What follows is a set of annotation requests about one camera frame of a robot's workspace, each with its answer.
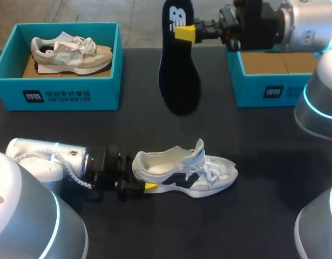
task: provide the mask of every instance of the sneaker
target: sneaker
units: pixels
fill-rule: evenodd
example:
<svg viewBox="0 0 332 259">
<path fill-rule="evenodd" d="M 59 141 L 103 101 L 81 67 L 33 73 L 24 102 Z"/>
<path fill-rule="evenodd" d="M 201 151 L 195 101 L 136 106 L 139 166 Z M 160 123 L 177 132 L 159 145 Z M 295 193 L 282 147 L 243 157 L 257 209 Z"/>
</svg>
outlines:
<svg viewBox="0 0 332 259">
<path fill-rule="evenodd" d="M 113 57 L 110 47 L 97 46 L 91 38 L 72 37 L 66 32 L 51 40 L 32 39 L 31 53 L 40 74 L 92 74 L 108 66 Z"/>
<path fill-rule="evenodd" d="M 178 190 L 199 198 L 218 193 L 230 186 L 238 175 L 235 163 L 205 155 L 198 140 L 195 150 L 173 147 L 160 153 L 138 152 L 132 163 L 134 176 L 149 183 L 148 193 Z"/>
</svg>

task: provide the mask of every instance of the shoe tongue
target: shoe tongue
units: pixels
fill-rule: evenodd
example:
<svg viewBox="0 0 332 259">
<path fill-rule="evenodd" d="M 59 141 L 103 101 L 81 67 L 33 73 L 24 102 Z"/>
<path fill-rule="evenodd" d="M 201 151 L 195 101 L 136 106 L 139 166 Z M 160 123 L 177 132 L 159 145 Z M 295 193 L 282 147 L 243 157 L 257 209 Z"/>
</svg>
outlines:
<svg viewBox="0 0 332 259">
<path fill-rule="evenodd" d="M 55 42 L 55 43 L 54 43 L 54 50 L 56 50 L 57 48 L 59 48 L 60 45 L 65 45 L 65 46 L 70 47 L 70 48 L 72 48 L 72 49 L 78 46 L 76 43 L 70 43 L 70 42 Z"/>
<path fill-rule="evenodd" d="M 199 139 L 197 141 L 195 150 L 192 152 L 192 155 L 185 158 L 182 163 L 185 166 L 202 165 L 204 163 L 204 156 L 204 142 L 203 140 Z"/>
<path fill-rule="evenodd" d="M 66 32 L 62 32 L 57 38 L 56 38 L 57 42 L 72 42 L 73 41 L 73 37 L 71 35 L 69 35 Z"/>
</svg>

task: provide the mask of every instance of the white cable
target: white cable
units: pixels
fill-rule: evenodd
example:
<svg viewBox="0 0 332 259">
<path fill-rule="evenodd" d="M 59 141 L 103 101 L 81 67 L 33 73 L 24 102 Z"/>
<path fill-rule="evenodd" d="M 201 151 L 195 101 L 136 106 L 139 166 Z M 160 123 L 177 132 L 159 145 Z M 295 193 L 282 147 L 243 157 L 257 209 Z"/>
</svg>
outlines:
<svg viewBox="0 0 332 259">
<path fill-rule="evenodd" d="M 58 159 L 66 168 L 67 172 L 69 173 L 70 177 L 73 179 L 73 181 L 75 181 L 76 183 L 88 188 L 88 189 L 92 189 L 91 184 L 87 183 L 87 182 L 83 182 L 82 180 L 80 180 L 72 171 L 70 164 L 64 159 L 64 157 L 62 155 L 60 155 L 58 152 L 51 150 L 51 149 L 39 149 L 33 153 L 26 153 L 23 155 L 20 155 L 19 157 L 15 158 L 14 160 L 19 163 L 21 160 L 26 159 L 28 157 L 31 156 L 40 156 L 43 157 L 42 155 L 38 154 L 38 153 L 47 153 L 47 154 L 51 154 L 54 155 L 56 159 Z"/>
<path fill-rule="evenodd" d="M 33 153 L 25 153 L 25 154 L 23 154 L 23 155 L 20 155 L 20 156 L 16 157 L 14 160 L 15 160 L 17 163 L 19 163 L 21 160 L 26 159 L 26 158 L 29 158 L 29 157 L 31 157 L 31 156 L 42 157 L 40 154 L 37 154 L 37 153 L 33 152 Z"/>
</svg>

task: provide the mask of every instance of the black tabletop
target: black tabletop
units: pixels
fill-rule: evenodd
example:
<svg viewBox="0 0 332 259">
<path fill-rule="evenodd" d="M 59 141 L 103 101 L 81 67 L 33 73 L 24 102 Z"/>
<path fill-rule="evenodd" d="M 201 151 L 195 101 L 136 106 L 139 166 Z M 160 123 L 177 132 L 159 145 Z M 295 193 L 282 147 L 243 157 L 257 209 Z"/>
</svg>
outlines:
<svg viewBox="0 0 332 259">
<path fill-rule="evenodd" d="M 158 152 L 175 145 L 238 166 L 231 187 L 203 199 L 163 193 L 85 201 L 88 258 L 299 258 L 294 223 L 332 185 L 332 142 L 301 131 L 291 107 L 236 108 L 223 47 L 193 49 L 198 109 L 173 115 L 158 88 L 160 49 L 126 49 L 120 108 L 111 112 L 8 112 L 0 100 L 0 152 L 12 138 Z"/>
</svg>

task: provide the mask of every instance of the black insole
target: black insole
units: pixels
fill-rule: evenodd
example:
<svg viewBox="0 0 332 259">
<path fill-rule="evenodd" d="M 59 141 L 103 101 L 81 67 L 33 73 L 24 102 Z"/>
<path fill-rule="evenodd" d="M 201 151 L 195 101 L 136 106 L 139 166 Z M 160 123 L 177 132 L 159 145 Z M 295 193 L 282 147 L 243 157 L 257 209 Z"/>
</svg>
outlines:
<svg viewBox="0 0 332 259">
<path fill-rule="evenodd" d="M 191 57 L 192 43 L 175 39 L 174 28 L 193 25 L 191 0 L 166 0 L 162 10 L 163 49 L 159 87 L 168 108 L 177 115 L 195 111 L 201 82 Z"/>
</svg>

